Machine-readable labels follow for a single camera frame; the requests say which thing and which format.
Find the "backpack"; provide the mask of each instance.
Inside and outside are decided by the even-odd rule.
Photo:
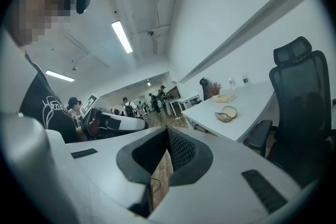
[[[134,109],[131,106],[131,102],[129,102],[128,105],[125,104],[125,111],[126,111],[127,117],[134,118]]]

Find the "fluorescent light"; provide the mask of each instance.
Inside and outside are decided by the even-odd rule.
[[[70,82],[73,82],[75,80],[75,79],[60,75],[58,73],[52,72],[50,70],[47,70],[46,74],[50,75],[50,76],[53,76],[53,77],[56,77],[56,78],[59,78],[59,79],[64,79],[64,80],[67,80],[67,81],[70,81]]]
[[[118,36],[121,45],[124,47],[125,51],[129,54],[130,52],[132,52],[132,48],[130,43],[128,42],[128,39],[125,35],[124,29],[122,29],[121,23],[120,21],[117,21],[115,23],[111,24],[113,27],[114,32],[116,33],[116,35]]]

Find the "chair armrest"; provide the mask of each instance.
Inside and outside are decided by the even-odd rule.
[[[260,151],[261,155],[265,155],[266,140],[272,127],[271,120],[261,121],[251,132],[248,145],[254,150]]]

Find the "white shirt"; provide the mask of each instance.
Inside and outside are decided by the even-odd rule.
[[[138,109],[138,107],[133,102],[127,101],[126,105],[130,105],[131,107],[133,107],[134,110]],[[124,110],[125,116],[127,116],[126,109],[125,109],[126,105],[122,107],[122,109]]]

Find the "chair headrest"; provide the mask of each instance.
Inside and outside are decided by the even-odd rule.
[[[304,37],[298,37],[294,41],[273,51],[274,62],[277,66],[284,66],[302,60],[311,53],[311,45]]]

